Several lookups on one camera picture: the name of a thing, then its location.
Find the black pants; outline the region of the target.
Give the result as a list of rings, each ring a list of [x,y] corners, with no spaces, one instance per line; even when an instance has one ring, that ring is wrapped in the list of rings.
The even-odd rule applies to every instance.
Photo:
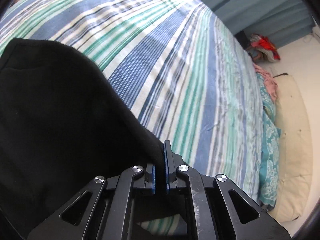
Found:
[[[97,175],[152,163],[163,144],[99,68],[58,42],[15,38],[1,55],[1,239],[26,238]]]

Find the teal floral pillow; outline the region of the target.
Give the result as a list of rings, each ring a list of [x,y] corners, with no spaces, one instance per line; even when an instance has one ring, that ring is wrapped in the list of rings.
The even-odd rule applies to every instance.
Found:
[[[268,211],[272,210],[277,201],[279,182],[279,138],[281,129],[274,124],[276,105],[264,84],[264,77],[256,74],[263,102],[263,138],[261,146],[261,163],[259,170],[258,199]]]

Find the striped blue green bedsheet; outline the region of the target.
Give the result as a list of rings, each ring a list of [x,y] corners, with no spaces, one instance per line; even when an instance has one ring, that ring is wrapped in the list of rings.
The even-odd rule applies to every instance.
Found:
[[[76,49],[162,144],[257,199],[259,82],[251,58],[200,0],[21,0],[1,19],[1,55],[15,38]]]

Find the pink cloth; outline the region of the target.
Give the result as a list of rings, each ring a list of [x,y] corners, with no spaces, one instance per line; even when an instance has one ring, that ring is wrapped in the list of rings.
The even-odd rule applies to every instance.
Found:
[[[263,77],[266,91],[268,92],[271,100],[275,102],[277,99],[277,88],[278,88],[278,84],[276,80],[270,74],[270,72],[268,72],[264,68],[261,68],[259,65],[255,63],[253,64],[253,66],[254,66],[255,72],[260,74]]]

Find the cream pillow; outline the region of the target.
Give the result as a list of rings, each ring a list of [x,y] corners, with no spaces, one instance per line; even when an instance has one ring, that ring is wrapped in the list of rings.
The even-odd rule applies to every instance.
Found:
[[[275,77],[278,84],[275,125],[279,139],[277,200],[270,215],[278,222],[301,217],[308,201],[313,150],[308,114],[296,81],[291,75]]]

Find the red clothes pile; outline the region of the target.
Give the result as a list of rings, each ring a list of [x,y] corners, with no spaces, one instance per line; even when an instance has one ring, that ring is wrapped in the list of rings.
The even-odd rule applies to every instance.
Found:
[[[249,38],[249,46],[246,49],[253,62],[278,62],[280,55],[276,46],[268,39],[268,37],[260,34],[251,34]]]

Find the blue curtain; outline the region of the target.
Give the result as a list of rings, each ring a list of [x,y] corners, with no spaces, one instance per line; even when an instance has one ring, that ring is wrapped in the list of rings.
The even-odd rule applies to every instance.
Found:
[[[259,34],[278,48],[312,32],[315,22],[302,0],[201,0],[236,35]]]

